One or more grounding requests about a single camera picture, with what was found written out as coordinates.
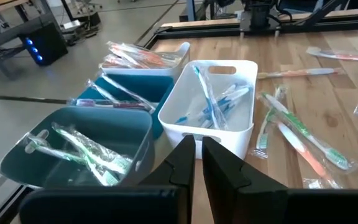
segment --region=computer tower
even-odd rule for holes
[[[40,66],[50,65],[68,53],[65,40],[52,22],[31,33],[20,35],[19,38]]]

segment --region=plastic storage basket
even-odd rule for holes
[[[153,118],[153,137],[157,139],[163,132],[162,125],[158,120],[158,112],[160,112],[162,105],[167,100],[169,93],[173,88],[173,80],[166,76],[145,76],[145,75],[108,75],[109,78],[118,82],[128,90],[144,97],[153,103],[158,103]],[[123,91],[112,86],[103,78],[98,78],[95,84],[108,91],[112,96],[118,100],[134,100],[131,96]],[[85,90],[79,99],[105,99],[99,92],[92,88]]]
[[[71,147],[52,129],[52,122],[75,128],[90,139],[133,158],[134,162],[119,185],[134,185],[146,177],[154,163],[152,119],[141,110],[117,110],[69,106],[56,110],[38,124],[31,133],[47,132],[46,140],[56,149]],[[22,142],[2,159],[0,173],[32,188],[99,185],[86,166],[58,159],[39,151],[25,152]]]
[[[184,42],[180,48],[174,53],[181,57],[180,63],[173,68],[164,69],[129,69],[129,68],[104,68],[102,70],[106,74],[120,74],[120,75],[150,75],[150,76],[168,76],[173,78],[176,82],[183,70],[183,67],[189,62],[190,59],[190,43]]]
[[[205,95],[192,65],[200,67],[234,67],[236,69],[236,72],[231,75],[215,73],[209,75],[215,94],[222,93],[225,88],[234,83],[248,83],[253,86],[251,91],[244,96],[244,101],[235,108],[231,118],[228,120],[229,131],[175,124],[178,118],[187,114],[191,106],[195,106],[199,111],[207,107]],[[201,159],[202,137],[209,136],[236,156],[241,159],[245,158],[252,128],[254,127],[252,117],[257,69],[255,62],[247,60],[195,60],[188,63],[158,114],[171,145],[176,147],[184,136],[193,134],[196,139],[196,158]]]

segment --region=concrete floor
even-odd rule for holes
[[[0,95],[61,100],[78,96],[85,88],[85,81],[95,78],[98,63],[108,54],[105,45],[107,41],[135,42],[175,2],[176,0],[121,0],[118,4],[115,0],[93,1],[103,5],[99,13],[101,31],[97,36],[69,47],[67,55],[48,67],[37,66],[27,52],[8,60],[6,63],[17,73],[17,80],[10,81],[0,73]],[[179,0],[146,38],[161,24],[178,22],[178,15],[184,8],[185,0]],[[68,21],[62,9],[52,9],[59,23]],[[2,14],[13,25],[21,21],[13,9]],[[62,105],[0,100],[0,160],[21,136],[60,107]],[[2,179],[0,175],[1,184],[0,204],[17,186],[10,180]]]

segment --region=white plastic bin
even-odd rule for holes
[[[103,68],[102,70],[106,74],[115,74],[115,75],[165,75],[173,78],[174,83],[178,80],[183,67],[190,60],[190,43],[184,42],[181,44],[180,48],[176,52],[165,52],[165,53],[174,53],[181,57],[180,63],[173,68],[163,68],[163,69],[129,69],[129,68]]]
[[[241,103],[234,109],[227,120],[228,131],[196,128],[175,124],[176,120],[189,111],[201,111],[206,108],[205,95],[195,75],[192,65],[199,67],[234,67],[234,74],[209,74],[209,79],[215,95],[221,94],[234,83],[251,84],[253,88],[243,96]],[[162,106],[158,119],[160,120],[170,143],[176,147],[187,134],[196,139],[196,158],[201,159],[201,140],[203,136],[210,136],[233,152],[241,159],[247,154],[247,147],[254,127],[255,84],[258,66],[247,60],[195,60],[186,65],[171,94]]]

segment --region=teal plastic bin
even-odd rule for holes
[[[150,76],[150,75],[108,75],[109,78],[118,82],[128,90],[137,93],[139,96],[144,97],[150,102],[158,103],[154,113],[152,114],[153,119],[153,137],[158,139],[162,132],[163,128],[158,120],[158,113],[161,110],[162,105],[168,98],[168,95],[172,91],[174,86],[173,78],[168,76]],[[108,91],[112,96],[116,97],[118,100],[131,100],[134,99],[129,96],[127,93],[117,89],[112,86],[103,78],[98,78],[95,81],[95,84],[101,88]],[[86,89],[79,97],[79,99],[95,99],[103,100],[105,99],[99,92],[92,88]]]
[[[133,163],[119,185],[135,185],[146,177],[154,164],[152,118],[148,112],[97,107],[69,106],[56,110],[31,133],[46,129],[46,140],[55,149],[72,147],[52,129],[52,122],[74,125],[76,130],[108,149],[133,158]],[[76,162],[58,159],[39,151],[25,152],[22,142],[2,159],[0,173],[32,188],[100,185],[91,171]]]

